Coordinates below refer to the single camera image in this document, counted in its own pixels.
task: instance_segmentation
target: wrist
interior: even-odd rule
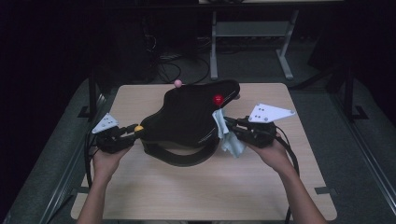
[[[107,187],[111,180],[111,176],[94,176],[92,185],[97,187]]]
[[[280,177],[291,177],[291,176],[298,176],[294,167],[290,165],[282,166],[280,169],[276,170]]]

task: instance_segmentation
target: white triangular marker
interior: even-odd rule
[[[112,127],[116,127],[117,125],[119,125],[119,122],[107,113],[92,130],[92,133],[99,133]]]
[[[271,105],[257,104],[254,106],[248,121],[254,123],[269,123],[277,119],[283,119],[295,115],[293,110],[283,109]]]

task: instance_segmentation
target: motion capture marker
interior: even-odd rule
[[[295,115],[293,110],[283,109],[271,105],[256,104],[249,116],[250,122],[270,123],[278,119],[283,119]]]
[[[180,79],[176,79],[175,82],[174,82],[174,85],[175,85],[176,88],[180,88],[181,85],[183,85],[183,83],[181,82]]]
[[[137,125],[134,127],[134,132],[139,132],[140,130],[143,130],[143,126]]]
[[[224,97],[220,94],[217,94],[213,97],[213,103],[217,106],[221,106],[224,103]]]
[[[96,125],[96,127],[92,130],[92,133],[99,133],[104,130],[116,127],[117,125],[119,125],[119,122],[114,119],[109,113],[106,113],[105,116]]]

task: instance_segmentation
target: forearm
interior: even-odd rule
[[[296,223],[327,223],[294,169],[289,168],[279,172],[279,176],[285,187],[293,220]]]
[[[107,183],[107,181],[95,182],[93,180],[90,193],[81,209],[77,223],[102,223]]]

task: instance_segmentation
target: wooden table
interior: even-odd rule
[[[241,98],[226,105],[225,116],[243,118],[254,105],[264,103],[295,110],[283,84],[240,84]],[[138,123],[157,112],[173,85],[134,85],[119,89],[110,114],[120,127]],[[290,140],[300,163],[301,179],[319,210],[336,218],[304,128],[297,115],[276,121]],[[86,194],[79,193],[71,211],[77,218]],[[251,149],[235,159],[220,148],[207,161],[192,167],[175,167],[150,157],[140,140],[122,159],[106,192],[104,219],[134,220],[282,220],[288,201],[277,173]]]

